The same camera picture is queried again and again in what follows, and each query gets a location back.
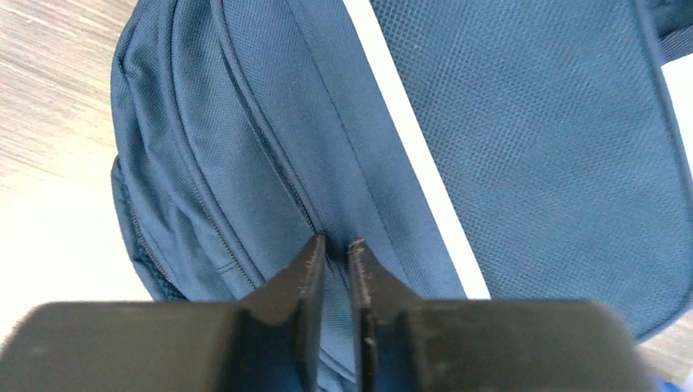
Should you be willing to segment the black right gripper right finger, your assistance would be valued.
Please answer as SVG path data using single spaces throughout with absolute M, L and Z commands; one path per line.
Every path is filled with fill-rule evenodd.
M 363 240 L 348 248 L 360 391 L 654 391 L 593 301 L 426 300 Z

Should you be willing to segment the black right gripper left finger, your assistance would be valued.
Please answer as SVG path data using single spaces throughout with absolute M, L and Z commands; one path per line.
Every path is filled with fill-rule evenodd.
M 239 301 L 55 302 L 1 355 L 4 391 L 313 391 L 326 240 Z

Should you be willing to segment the navy blue backpack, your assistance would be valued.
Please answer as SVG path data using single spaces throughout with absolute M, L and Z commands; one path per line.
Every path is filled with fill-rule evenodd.
M 309 238 L 318 388 L 355 388 L 345 252 L 428 298 L 692 306 L 692 179 L 662 74 L 689 1 L 140 1 L 117 43 L 114 203 L 157 301 L 226 301 Z

